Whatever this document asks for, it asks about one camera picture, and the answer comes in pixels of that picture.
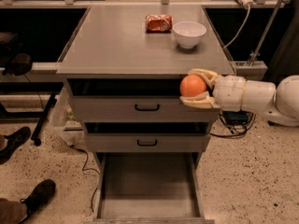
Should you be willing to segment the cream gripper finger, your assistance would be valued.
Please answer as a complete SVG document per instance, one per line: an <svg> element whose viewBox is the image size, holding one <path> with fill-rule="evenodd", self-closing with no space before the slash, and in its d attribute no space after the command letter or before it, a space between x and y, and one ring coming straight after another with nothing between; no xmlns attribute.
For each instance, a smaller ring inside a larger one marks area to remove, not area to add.
<svg viewBox="0 0 299 224"><path fill-rule="evenodd" d="M180 96L180 100L183 104L195 108L220 108L216 99L207 91L193 97Z"/></svg>
<svg viewBox="0 0 299 224"><path fill-rule="evenodd" d="M210 89L213 89L217 81L221 78L221 75L218 73L201 68L191 69L188 74L197 75L202 78Z"/></svg>

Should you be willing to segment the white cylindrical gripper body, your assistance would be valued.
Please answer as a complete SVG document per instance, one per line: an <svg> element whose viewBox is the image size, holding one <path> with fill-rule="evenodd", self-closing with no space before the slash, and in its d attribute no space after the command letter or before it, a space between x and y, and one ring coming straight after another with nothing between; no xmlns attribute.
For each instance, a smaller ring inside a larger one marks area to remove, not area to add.
<svg viewBox="0 0 299 224"><path fill-rule="evenodd" d="M220 77L214 86L213 97L223 111L239 111L245 85L243 77Z"/></svg>

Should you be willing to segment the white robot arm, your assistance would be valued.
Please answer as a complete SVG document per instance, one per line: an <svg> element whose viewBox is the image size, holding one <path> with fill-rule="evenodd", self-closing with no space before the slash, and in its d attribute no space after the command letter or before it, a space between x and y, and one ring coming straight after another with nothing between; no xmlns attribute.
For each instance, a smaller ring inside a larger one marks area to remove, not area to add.
<svg viewBox="0 0 299 224"><path fill-rule="evenodd" d="M187 106L246 111L276 124L299 126L298 75L286 77L276 86L196 68L182 79L179 89L180 100Z"/></svg>

